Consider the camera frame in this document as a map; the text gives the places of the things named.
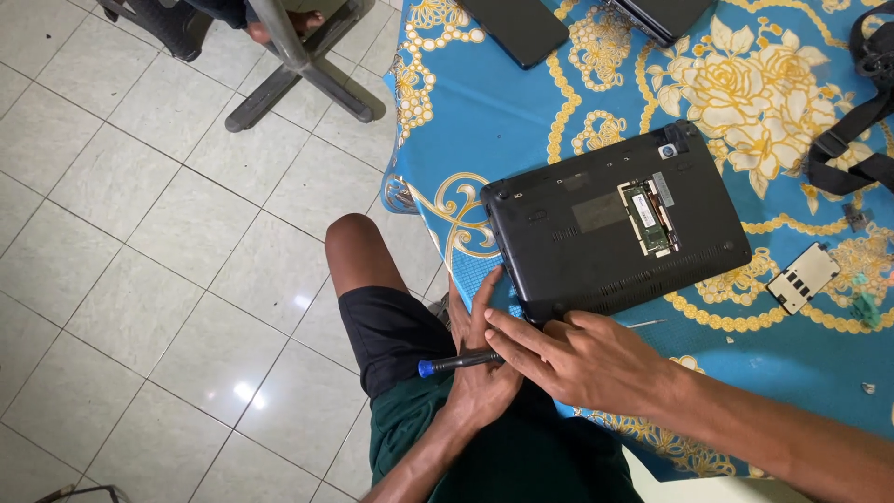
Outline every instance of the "screwdriver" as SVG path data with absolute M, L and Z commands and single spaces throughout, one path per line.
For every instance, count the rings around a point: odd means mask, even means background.
M 655 323 L 663 323 L 667 321 L 664 318 L 660 320 L 644 321 L 634 325 L 627 325 L 627 328 L 640 328 L 646 325 L 654 325 Z M 472 365 L 480 365 L 487 362 L 503 363 L 505 360 L 497 354 L 493 349 L 485 351 L 473 351 L 471 353 L 453 356 L 452 358 L 442 358 L 440 360 L 419 360 L 419 375 L 426 378 L 435 372 L 452 371 L 463 367 L 471 367 Z

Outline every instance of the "person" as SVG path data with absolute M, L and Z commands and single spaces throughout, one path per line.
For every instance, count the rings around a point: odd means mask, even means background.
M 245 30 L 252 40 L 258 44 L 270 42 L 270 33 L 258 19 L 249 0 L 184 0 L 196 9 L 209 16 L 224 21 L 234 30 Z M 296 13 L 286 11 L 289 21 L 300 37 L 312 29 L 323 25 L 325 21 L 319 11 Z
M 373 488 L 363 502 L 638 502 L 620 443 L 552 398 L 644 416 L 828 502 L 891 501 L 894 443 L 691 371 L 609 318 L 571 311 L 538 330 L 466 311 L 449 281 L 451 332 L 415 298 L 375 224 L 329 226 L 326 258 L 370 397 Z M 422 379 L 419 360 L 492 347 L 506 363 Z

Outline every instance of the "blue tablecloth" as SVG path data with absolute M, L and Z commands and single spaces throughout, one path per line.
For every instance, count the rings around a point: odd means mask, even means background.
M 423 216 L 468 303 L 501 260 L 477 197 L 482 185 L 686 117 L 709 139 L 754 259 L 614 318 L 667 318 L 638 332 L 674 361 L 894 439 L 894 301 L 887 297 L 894 200 L 878 186 L 835 197 L 807 184 L 798 168 L 813 137 L 874 96 L 845 42 L 874 1 L 719 2 L 669 49 L 600 2 L 546 3 L 569 26 L 570 41 L 524 72 L 452 0 L 405 2 L 385 76 L 399 138 L 383 203 Z M 849 166 L 872 151 L 894 152 L 887 124 L 836 162 Z M 851 232 L 844 202 L 874 221 Z M 764 286 L 817 241 L 829 245 L 841 274 L 789 316 Z M 504 283 L 495 303 L 520 314 Z M 850 313 L 861 292 L 874 295 L 881 311 L 875 329 Z M 875 393 L 862 383 L 876 385 Z M 615 431 L 659 480 L 766 476 L 645 419 L 557 406 Z

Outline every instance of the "black laptop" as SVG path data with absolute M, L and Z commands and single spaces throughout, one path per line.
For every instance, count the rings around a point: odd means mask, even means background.
M 490 183 L 481 201 L 535 324 L 569 310 L 613 314 L 751 261 L 688 121 Z

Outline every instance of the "green cloth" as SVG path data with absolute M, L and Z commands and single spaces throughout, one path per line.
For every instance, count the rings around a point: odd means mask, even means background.
M 407 379 L 372 404 L 373 485 L 416 443 L 447 401 L 452 373 Z M 506 413 L 481 430 L 429 502 L 641 502 L 620 443 L 590 421 L 563 419 L 526 382 Z

